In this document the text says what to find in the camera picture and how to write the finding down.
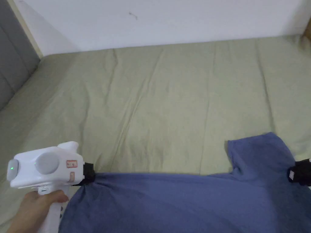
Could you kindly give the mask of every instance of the device handle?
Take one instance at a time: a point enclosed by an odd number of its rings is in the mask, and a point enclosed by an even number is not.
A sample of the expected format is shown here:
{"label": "device handle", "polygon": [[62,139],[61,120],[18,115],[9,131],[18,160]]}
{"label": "device handle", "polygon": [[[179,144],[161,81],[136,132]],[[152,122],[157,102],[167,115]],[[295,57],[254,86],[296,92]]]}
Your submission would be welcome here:
{"label": "device handle", "polygon": [[[64,193],[67,194],[68,188],[69,188],[68,185],[64,186],[47,185],[38,187],[38,194],[45,195],[56,190],[63,190]],[[46,216],[45,221],[39,228],[38,233],[58,233],[61,207],[62,207],[61,203],[53,203],[50,206],[48,215]]]}

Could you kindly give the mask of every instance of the red label sticker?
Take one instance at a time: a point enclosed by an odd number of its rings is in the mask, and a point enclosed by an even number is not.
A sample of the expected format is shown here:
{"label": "red label sticker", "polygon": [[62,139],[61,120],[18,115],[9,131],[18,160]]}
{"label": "red label sticker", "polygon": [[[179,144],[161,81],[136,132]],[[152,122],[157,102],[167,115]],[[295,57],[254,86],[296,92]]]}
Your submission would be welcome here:
{"label": "red label sticker", "polygon": [[78,167],[78,162],[76,160],[67,160],[66,165],[67,168]]}
{"label": "red label sticker", "polygon": [[75,173],[72,171],[70,173],[69,182],[74,182],[74,181],[75,181]]}

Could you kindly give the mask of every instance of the white plastic casing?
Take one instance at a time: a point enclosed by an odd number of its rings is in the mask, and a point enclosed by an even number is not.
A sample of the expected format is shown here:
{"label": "white plastic casing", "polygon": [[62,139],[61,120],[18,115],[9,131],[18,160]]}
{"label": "white plastic casing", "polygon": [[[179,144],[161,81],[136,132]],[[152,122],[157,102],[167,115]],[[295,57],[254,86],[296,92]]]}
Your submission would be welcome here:
{"label": "white plastic casing", "polygon": [[[11,187],[41,187],[46,185],[62,186],[79,184],[83,179],[84,161],[77,154],[78,143],[66,142],[57,147],[48,147],[20,153],[14,156],[18,160],[17,176],[11,181]],[[36,168],[36,160],[42,154],[54,154],[59,165],[50,174],[41,174]]]}
{"label": "white plastic casing", "polygon": [[[56,190],[65,194],[71,185],[83,179],[84,161],[77,154],[77,142],[65,142],[57,147],[28,151],[14,156],[9,162],[7,178],[11,187],[38,188],[38,194],[45,195]],[[58,233],[61,203],[53,203],[39,233]]]}

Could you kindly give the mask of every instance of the mattress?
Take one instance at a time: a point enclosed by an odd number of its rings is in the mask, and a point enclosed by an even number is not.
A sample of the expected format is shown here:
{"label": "mattress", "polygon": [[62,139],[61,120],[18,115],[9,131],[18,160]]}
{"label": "mattress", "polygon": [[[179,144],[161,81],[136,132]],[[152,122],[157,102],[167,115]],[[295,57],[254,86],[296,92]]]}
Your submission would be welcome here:
{"label": "mattress", "polygon": [[301,160],[310,88],[299,36],[45,57],[0,112],[0,231],[28,191],[6,181],[16,153],[73,140],[96,172],[206,175],[231,171],[227,140],[272,131]]}

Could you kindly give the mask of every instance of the blue t-shirt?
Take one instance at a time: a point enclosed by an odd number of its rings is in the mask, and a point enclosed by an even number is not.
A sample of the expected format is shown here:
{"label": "blue t-shirt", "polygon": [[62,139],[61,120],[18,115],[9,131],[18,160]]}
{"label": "blue t-shirt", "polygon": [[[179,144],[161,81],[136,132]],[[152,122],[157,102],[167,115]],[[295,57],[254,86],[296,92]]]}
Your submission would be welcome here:
{"label": "blue t-shirt", "polygon": [[70,200],[62,232],[311,232],[311,191],[290,183],[273,133],[229,141],[233,171],[210,176],[97,174]]}

